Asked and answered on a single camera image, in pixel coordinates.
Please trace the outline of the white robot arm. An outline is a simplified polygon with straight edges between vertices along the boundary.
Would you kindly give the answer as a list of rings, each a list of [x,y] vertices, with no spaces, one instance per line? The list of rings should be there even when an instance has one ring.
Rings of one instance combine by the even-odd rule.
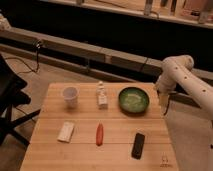
[[[165,58],[156,89],[160,93],[169,94],[179,84],[213,120],[213,87],[191,72],[193,66],[194,60],[189,55]]]

